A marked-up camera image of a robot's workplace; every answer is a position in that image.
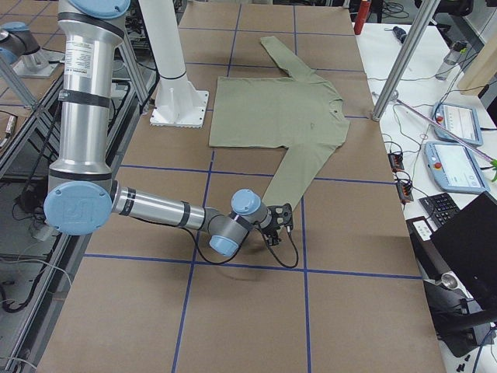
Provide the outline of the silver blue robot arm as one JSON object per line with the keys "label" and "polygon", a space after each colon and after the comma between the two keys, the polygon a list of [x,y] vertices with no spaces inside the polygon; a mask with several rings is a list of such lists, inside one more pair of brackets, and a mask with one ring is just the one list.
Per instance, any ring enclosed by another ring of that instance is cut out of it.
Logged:
{"label": "silver blue robot arm", "polygon": [[62,1],[58,23],[65,33],[64,85],[59,156],[50,165],[44,213],[48,223],[68,235],[87,235],[111,214],[147,223],[195,229],[210,236],[210,246],[235,255],[250,231],[268,248],[290,232],[289,204],[266,206],[249,189],[231,199],[231,213],[171,200],[121,186],[106,164],[110,93],[115,50],[126,38],[127,1]]}
{"label": "silver blue robot arm", "polygon": [[64,55],[44,50],[23,22],[1,25],[1,57],[23,78],[48,78]]}

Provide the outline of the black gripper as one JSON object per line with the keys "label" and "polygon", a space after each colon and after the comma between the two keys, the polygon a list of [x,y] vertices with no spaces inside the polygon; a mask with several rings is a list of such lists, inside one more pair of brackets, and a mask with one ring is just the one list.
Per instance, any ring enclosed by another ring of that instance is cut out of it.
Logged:
{"label": "black gripper", "polygon": [[294,229],[293,212],[289,203],[284,205],[268,206],[271,215],[269,224],[265,227],[265,235],[271,246],[279,244],[278,231],[284,228],[287,233],[291,233]]}

